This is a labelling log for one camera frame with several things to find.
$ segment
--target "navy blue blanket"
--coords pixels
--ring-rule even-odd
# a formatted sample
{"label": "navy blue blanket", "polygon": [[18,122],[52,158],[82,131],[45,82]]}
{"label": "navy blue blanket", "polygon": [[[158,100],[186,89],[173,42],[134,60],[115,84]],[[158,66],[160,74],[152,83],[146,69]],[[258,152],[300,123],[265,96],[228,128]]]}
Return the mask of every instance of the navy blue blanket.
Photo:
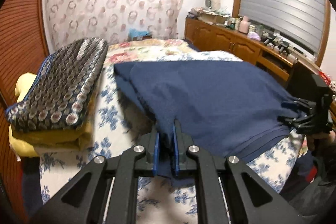
{"label": "navy blue blanket", "polygon": [[118,88],[157,122],[170,148],[173,121],[213,155],[250,162],[290,133],[279,115],[295,100],[268,73],[246,62],[127,62],[114,65]]}

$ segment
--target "red box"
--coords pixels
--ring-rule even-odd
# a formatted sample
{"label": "red box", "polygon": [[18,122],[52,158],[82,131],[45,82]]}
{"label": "red box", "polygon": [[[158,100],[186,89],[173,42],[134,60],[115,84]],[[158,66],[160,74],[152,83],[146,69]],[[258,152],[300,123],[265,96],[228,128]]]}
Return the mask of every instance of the red box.
{"label": "red box", "polygon": [[326,74],[324,74],[321,71],[319,72],[319,74],[320,74],[321,78],[323,79],[323,81],[327,84],[327,86],[329,86],[330,83],[331,83],[330,77],[328,77]]}

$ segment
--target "pink thermos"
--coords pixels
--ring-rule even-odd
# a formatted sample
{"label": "pink thermos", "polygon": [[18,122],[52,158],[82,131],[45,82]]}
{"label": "pink thermos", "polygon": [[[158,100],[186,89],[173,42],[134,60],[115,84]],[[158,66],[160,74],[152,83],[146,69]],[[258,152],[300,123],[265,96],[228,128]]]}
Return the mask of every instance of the pink thermos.
{"label": "pink thermos", "polygon": [[242,33],[248,33],[249,32],[249,26],[250,26],[249,18],[244,16],[243,20],[239,24],[239,31]]}

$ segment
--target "floral quilt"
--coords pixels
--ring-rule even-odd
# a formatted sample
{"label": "floral quilt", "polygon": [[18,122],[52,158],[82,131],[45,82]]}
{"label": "floral quilt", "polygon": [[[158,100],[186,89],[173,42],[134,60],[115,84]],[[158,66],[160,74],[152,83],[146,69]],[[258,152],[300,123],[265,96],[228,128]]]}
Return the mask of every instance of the floral quilt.
{"label": "floral quilt", "polygon": [[[92,145],[81,152],[44,153],[40,157],[43,203],[97,155],[120,155],[136,143],[138,136],[151,130],[150,121],[117,90],[113,64],[125,61],[226,60],[239,62],[223,51],[195,52],[182,40],[149,39],[124,42],[109,47],[102,72],[95,110]],[[248,163],[278,193],[293,168],[302,145],[301,135],[292,131],[270,150]],[[140,177],[137,223],[197,223],[195,187],[173,188],[162,177]]]}

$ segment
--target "wooden dresser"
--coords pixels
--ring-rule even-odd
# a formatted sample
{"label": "wooden dresser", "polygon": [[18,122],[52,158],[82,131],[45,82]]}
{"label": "wooden dresser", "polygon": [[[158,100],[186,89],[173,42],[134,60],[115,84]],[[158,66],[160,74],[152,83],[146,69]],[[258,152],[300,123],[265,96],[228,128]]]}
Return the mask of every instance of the wooden dresser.
{"label": "wooden dresser", "polygon": [[[201,51],[231,52],[267,71],[284,87],[287,86],[294,70],[315,74],[320,71],[317,65],[298,52],[293,53],[296,60],[290,62],[271,48],[247,38],[238,31],[209,25],[197,19],[186,19],[184,37]],[[336,101],[332,103],[330,110],[336,124]]]}

